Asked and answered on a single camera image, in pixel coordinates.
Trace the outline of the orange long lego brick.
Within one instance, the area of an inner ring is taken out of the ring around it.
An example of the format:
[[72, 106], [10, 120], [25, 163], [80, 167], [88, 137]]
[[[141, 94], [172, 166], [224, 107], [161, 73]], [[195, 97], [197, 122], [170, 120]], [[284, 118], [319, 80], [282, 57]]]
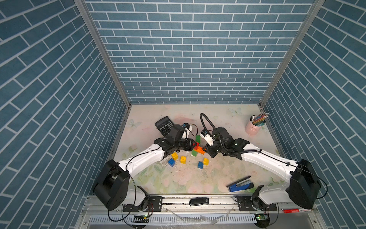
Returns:
[[202, 148], [202, 147], [197, 147], [197, 148], [195, 149], [195, 151], [197, 151], [198, 153], [200, 153], [200, 154], [202, 154], [202, 155], [204, 155], [204, 154], [205, 154], [205, 151], [203, 150], [203, 148]]

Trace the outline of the blue lego brick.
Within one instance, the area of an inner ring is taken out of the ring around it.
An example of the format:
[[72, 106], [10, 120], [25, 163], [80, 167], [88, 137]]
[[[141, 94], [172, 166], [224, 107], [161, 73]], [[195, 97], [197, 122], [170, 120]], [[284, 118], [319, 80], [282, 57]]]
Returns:
[[173, 167], [176, 164], [175, 160], [173, 158], [169, 159], [168, 165]]
[[203, 169], [203, 167], [204, 167], [204, 164], [203, 164], [203, 162], [198, 162], [198, 166], [197, 166], [199, 169]]

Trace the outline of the black desk calculator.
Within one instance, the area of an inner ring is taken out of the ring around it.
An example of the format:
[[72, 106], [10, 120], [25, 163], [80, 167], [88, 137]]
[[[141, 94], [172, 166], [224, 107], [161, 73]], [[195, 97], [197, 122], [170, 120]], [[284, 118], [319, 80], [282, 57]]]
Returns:
[[173, 125], [174, 123], [170, 120], [168, 116], [163, 117], [162, 119], [160, 119], [155, 123], [156, 128], [163, 136], [166, 136], [167, 134], [170, 133], [170, 130]]

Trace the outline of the red marker pen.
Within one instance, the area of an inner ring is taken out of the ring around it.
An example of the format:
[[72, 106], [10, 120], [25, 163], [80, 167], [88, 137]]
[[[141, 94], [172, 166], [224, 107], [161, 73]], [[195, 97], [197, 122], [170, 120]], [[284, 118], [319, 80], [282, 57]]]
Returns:
[[289, 214], [289, 213], [310, 212], [312, 210], [307, 210], [307, 209], [283, 209], [282, 211], [285, 214]]

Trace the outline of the dark green long lego brick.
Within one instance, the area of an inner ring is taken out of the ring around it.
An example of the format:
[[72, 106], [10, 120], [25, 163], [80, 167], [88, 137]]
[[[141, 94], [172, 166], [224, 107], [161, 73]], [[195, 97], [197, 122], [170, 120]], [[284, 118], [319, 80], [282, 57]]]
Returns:
[[199, 135], [197, 135], [195, 137], [195, 141], [200, 144], [201, 143], [201, 137]]

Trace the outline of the yellow lego brick left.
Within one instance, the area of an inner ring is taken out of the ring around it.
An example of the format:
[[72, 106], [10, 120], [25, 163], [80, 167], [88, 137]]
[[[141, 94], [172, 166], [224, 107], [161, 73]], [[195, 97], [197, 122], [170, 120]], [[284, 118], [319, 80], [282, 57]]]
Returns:
[[172, 158], [173, 158], [174, 161], [176, 161], [178, 159], [178, 157], [179, 157], [176, 152], [172, 153], [171, 156], [172, 156]]

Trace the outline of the yellow lego brick middle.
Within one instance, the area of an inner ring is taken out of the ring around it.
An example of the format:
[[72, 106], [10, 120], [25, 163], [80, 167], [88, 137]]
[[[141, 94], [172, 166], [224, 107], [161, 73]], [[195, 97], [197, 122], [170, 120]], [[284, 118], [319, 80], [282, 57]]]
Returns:
[[186, 156], [181, 156], [180, 157], [180, 163], [181, 164], [186, 164]]

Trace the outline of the coloured pencils bundle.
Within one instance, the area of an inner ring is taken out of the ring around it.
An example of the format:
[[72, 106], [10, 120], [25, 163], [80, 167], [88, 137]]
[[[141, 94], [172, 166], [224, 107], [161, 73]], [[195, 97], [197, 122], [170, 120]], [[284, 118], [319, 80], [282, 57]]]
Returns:
[[269, 117], [269, 113], [263, 112], [259, 115], [253, 115], [250, 117], [250, 123], [256, 127], [263, 126], [266, 119]]

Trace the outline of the blue black stapler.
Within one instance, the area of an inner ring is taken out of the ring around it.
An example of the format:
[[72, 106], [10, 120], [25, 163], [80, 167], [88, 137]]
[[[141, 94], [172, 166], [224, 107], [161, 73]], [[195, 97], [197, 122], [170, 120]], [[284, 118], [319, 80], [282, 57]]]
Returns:
[[240, 180], [235, 181], [234, 183], [228, 184], [226, 187], [229, 192], [237, 192], [247, 189], [254, 188], [253, 182], [250, 181], [251, 176], [246, 176]]

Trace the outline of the blue lego brick centre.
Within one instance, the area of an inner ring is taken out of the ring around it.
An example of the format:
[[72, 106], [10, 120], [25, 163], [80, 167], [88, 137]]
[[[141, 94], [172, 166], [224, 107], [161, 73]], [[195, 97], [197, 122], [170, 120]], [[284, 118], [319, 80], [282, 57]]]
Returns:
[[203, 164], [203, 162], [198, 162], [198, 166], [197, 166], [199, 169], [203, 169], [203, 167], [204, 167], [204, 164]]

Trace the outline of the yellow lego brick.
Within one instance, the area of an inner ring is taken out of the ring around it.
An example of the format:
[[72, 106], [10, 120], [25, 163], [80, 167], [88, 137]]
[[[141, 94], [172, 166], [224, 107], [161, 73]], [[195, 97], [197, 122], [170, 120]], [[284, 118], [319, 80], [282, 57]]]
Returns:
[[179, 157], [176, 152], [172, 153], [171, 156], [172, 156], [172, 158], [173, 158], [174, 161], [176, 161], [178, 159], [178, 157]]
[[186, 156], [181, 156], [180, 157], [180, 163], [181, 164], [186, 164]]
[[203, 164], [206, 165], [206, 166], [208, 166], [209, 165], [209, 159], [204, 158], [203, 159]]

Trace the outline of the blue lego brick left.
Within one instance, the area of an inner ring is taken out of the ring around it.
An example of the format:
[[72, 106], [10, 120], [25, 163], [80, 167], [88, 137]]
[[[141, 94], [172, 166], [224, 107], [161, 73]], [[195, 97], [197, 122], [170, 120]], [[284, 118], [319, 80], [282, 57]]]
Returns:
[[176, 164], [175, 160], [173, 158], [169, 159], [168, 165], [173, 167]]

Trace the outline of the black usb dongle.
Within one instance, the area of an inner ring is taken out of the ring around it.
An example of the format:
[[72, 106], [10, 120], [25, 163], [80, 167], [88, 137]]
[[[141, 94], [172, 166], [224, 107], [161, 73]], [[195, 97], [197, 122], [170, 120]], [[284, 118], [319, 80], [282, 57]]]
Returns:
[[190, 207], [196, 207], [206, 204], [209, 204], [209, 198], [207, 197], [192, 198], [189, 201]]

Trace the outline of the pink pencil cup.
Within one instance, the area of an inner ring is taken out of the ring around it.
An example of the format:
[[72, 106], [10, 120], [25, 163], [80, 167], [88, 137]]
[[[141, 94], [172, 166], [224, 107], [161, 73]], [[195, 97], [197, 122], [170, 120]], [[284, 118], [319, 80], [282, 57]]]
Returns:
[[255, 126], [252, 124], [251, 121], [249, 121], [247, 124], [246, 124], [246, 127], [245, 127], [245, 132], [248, 134], [248, 135], [252, 135], [252, 136], [255, 136], [258, 134], [258, 132], [260, 131], [261, 127], [258, 127], [258, 126]]

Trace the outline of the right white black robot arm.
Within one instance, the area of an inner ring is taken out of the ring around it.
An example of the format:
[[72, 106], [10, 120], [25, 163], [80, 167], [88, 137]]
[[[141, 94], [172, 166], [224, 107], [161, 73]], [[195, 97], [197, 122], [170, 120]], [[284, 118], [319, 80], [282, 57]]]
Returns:
[[223, 127], [215, 129], [212, 133], [204, 129], [200, 136], [206, 141], [203, 150], [210, 157], [214, 158], [218, 153], [235, 157], [258, 165], [284, 181], [280, 185], [258, 186], [251, 196], [255, 209], [264, 210], [275, 203], [290, 202], [303, 209], [313, 208], [322, 184], [309, 161], [286, 159], [271, 154], [245, 139], [233, 139]]

